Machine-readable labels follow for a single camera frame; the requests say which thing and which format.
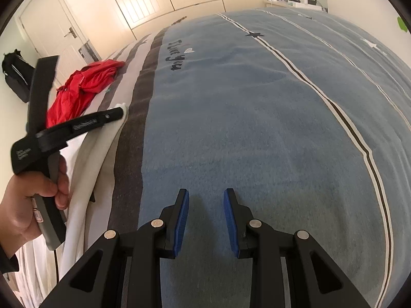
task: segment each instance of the door handle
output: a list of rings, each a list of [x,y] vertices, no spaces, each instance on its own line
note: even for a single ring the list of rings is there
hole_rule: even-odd
[[[74,38],[77,38],[77,34],[75,33],[72,26],[69,28],[69,32],[65,34],[65,37],[67,37],[69,34],[73,35]]]

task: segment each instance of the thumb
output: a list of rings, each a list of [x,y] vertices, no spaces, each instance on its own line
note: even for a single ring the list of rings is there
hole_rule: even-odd
[[[38,194],[43,197],[54,197],[57,185],[39,171],[27,171],[13,177],[17,193],[22,197]]]

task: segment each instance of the blue gripper pad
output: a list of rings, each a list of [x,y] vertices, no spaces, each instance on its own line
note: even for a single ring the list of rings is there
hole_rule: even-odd
[[[185,225],[187,223],[188,208],[190,206],[190,195],[186,191],[184,199],[182,201],[180,214],[178,215],[177,225],[175,227],[175,236],[174,236],[174,256],[177,257],[178,253],[181,250],[182,239],[184,237]]]
[[[236,221],[234,220],[233,209],[231,207],[227,190],[224,191],[223,205],[224,213],[226,215],[227,229],[229,231],[231,250],[234,252],[236,257],[238,257],[239,248],[237,238],[237,226]]]

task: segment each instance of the red cloth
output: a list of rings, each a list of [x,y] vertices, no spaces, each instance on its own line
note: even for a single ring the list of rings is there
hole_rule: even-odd
[[[117,69],[124,61],[93,62],[75,71],[64,86],[57,89],[57,98],[47,112],[47,127],[80,116],[94,96],[114,81]]]

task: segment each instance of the star print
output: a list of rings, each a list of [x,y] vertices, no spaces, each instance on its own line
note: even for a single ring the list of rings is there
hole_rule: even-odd
[[[264,35],[262,35],[260,32],[248,32],[248,35],[245,35],[246,37],[251,36],[253,38],[256,37],[264,37]]]

